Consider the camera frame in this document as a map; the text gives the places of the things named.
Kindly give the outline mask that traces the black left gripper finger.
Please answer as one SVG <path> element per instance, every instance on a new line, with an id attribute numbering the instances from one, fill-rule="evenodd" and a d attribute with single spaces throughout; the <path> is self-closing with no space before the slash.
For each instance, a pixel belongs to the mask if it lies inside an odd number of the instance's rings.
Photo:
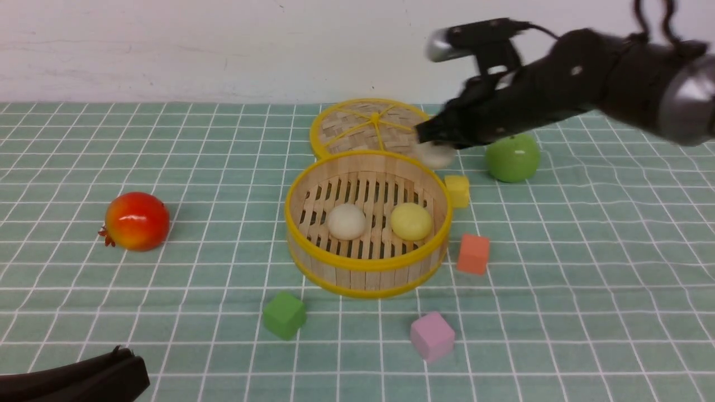
<path id="1" fill-rule="evenodd" d="M 150 387 L 145 360 L 129 348 L 45 371 L 2 375 L 2 401 L 135 401 Z"/>

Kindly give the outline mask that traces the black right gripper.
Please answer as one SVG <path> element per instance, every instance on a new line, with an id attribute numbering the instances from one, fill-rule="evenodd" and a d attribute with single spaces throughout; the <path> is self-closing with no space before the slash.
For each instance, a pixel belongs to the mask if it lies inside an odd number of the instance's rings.
<path id="1" fill-rule="evenodd" d="M 522 66 L 507 86 L 481 77 L 447 102 L 441 114 L 414 126 L 419 144 L 459 150 L 597 109 L 621 39 L 584 28 L 556 40 L 549 53 Z"/>

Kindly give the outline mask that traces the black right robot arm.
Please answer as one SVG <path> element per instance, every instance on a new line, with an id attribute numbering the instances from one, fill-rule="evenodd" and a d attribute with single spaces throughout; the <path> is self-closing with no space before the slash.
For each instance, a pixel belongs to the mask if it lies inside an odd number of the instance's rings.
<path id="1" fill-rule="evenodd" d="M 683 147 L 713 139 L 713 55 L 702 44 L 676 50 L 585 28 L 509 77 L 447 102 L 416 126 L 418 142 L 485 146 L 592 110 Z"/>

